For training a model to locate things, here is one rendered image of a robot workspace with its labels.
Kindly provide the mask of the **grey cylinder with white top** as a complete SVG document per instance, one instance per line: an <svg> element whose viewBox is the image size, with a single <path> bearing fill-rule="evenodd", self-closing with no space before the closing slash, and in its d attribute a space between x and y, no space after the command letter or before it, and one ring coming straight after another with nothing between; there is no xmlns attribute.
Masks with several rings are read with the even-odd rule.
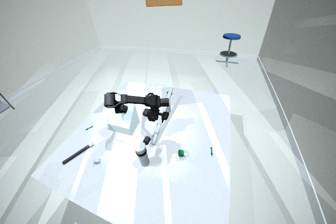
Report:
<svg viewBox="0 0 336 224"><path fill-rule="evenodd" d="M137 142L134 145L134 150L136 151L137 154L143 154L146 150L146 145L143 142ZM150 163L149 158L148 158L148 154L146 153L146 155L144 155L143 157L138 157L139 161L141 163L141 166L143 167L147 167Z"/></svg>

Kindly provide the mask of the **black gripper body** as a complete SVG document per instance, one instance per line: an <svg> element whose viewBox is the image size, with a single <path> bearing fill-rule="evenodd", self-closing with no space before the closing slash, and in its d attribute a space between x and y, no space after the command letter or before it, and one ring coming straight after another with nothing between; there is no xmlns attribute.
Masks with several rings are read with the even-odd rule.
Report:
<svg viewBox="0 0 336 224"><path fill-rule="evenodd" d="M164 112L163 111L163 113L160 113L159 108L157 108L157 109L152 109L152 108L150 108L150 109L144 109L144 111L142 112L142 115L143 116L148 116L149 113L150 113L150 111L157 112L158 115L161 116L161 119L163 119L163 120L167 120L167 118L169 117L169 113L168 112Z"/></svg>

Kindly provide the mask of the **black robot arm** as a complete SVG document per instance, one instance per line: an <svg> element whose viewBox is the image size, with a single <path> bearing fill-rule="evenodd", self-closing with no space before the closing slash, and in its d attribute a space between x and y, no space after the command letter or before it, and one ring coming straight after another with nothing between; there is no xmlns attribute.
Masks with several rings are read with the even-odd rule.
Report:
<svg viewBox="0 0 336 224"><path fill-rule="evenodd" d="M164 106L169 106L169 99L168 98L162 98L160 99L160 96L152 94L147 97L137 97L137 96L131 96L127 94L118 94L121 96L121 101L115 100L115 94L118 94L116 92L107 92L104 94L104 107L111 109L114 108L116 114L120 113L127 113L128 107L124 104L144 104L145 106L148 106L152 109L157 109ZM148 115L148 120L151 122L155 122L158 120L158 113L150 111Z"/></svg>

